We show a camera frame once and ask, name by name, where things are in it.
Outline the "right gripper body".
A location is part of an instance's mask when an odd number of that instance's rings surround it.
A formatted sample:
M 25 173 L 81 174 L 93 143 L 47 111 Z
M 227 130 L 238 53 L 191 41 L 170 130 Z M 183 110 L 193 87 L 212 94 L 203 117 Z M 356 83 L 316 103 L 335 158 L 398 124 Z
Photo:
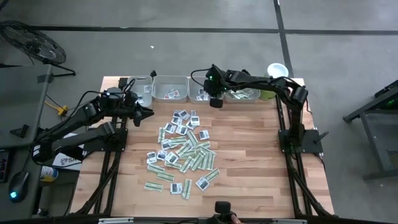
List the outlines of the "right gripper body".
M 213 108 L 222 108 L 223 100 L 221 96 L 227 90 L 225 82 L 226 72 L 215 64 L 212 64 L 205 77 L 204 90 L 210 96 L 210 106 Z

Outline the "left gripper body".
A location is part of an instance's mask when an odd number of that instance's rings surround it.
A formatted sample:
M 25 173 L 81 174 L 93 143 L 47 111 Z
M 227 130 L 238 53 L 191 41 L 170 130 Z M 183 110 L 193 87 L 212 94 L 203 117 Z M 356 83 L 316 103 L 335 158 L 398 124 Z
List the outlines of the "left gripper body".
M 131 112 L 130 119 L 133 120 L 135 126 L 140 126 L 141 121 L 143 119 L 143 112 L 142 107 L 140 104 L 137 103 L 138 95 L 133 93 L 132 91 L 128 91 L 125 94 L 125 105 L 127 106 L 128 110 Z

